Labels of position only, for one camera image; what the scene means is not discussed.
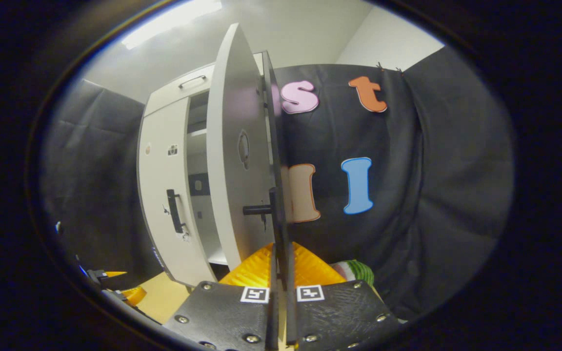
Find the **black fabric backdrop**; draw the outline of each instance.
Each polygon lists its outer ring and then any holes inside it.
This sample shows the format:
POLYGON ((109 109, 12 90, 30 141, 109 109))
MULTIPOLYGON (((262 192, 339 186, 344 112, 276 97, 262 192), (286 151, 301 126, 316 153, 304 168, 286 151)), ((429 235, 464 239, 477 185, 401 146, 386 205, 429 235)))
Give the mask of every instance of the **black fabric backdrop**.
MULTIPOLYGON (((319 106, 284 115, 288 162, 316 167, 321 218, 294 224, 293 240, 326 262, 356 258, 399 318, 413 319, 457 291, 486 260, 513 190, 509 117, 479 77, 443 48, 400 73, 376 67, 275 69, 279 87, 315 86, 319 106), (348 82, 381 85, 384 113, 361 106, 348 82), (369 157, 365 213, 346 215, 341 162, 369 157)), ((41 178, 44 203, 69 254, 86 269, 128 271, 126 289, 161 272, 142 218, 136 147, 143 105, 89 82, 55 117, 41 178)))

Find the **screw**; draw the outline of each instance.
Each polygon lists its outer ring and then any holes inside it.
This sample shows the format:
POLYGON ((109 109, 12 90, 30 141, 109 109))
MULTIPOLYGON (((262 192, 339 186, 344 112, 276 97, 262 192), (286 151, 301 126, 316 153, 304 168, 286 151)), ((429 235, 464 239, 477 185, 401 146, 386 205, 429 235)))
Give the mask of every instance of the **screw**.
POLYGON ((318 338, 318 335, 308 335, 308 336, 305 337, 306 342, 316 342, 319 339, 320 338, 318 338))
POLYGON ((184 323, 184 324, 187 323, 187 322, 190 322, 190 320, 188 318, 185 318, 182 315, 176 315, 175 320, 178 321, 179 323, 184 323))
POLYGON ((246 342, 250 344, 257 344, 261 341, 261 338, 259 338, 257 335, 247 335, 244 340, 246 340, 246 342))
POLYGON ((199 344, 201 344, 201 345, 203 345, 203 346, 205 346, 205 347, 209 347, 210 349, 216 349, 216 346, 210 344, 209 342, 201 341, 201 342, 199 342, 199 344))
POLYGON ((377 322, 383 322, 384 320, 386 320, 389 316, 391 316, 389 313, 388 314, 380 314, 377 317, 377 322))

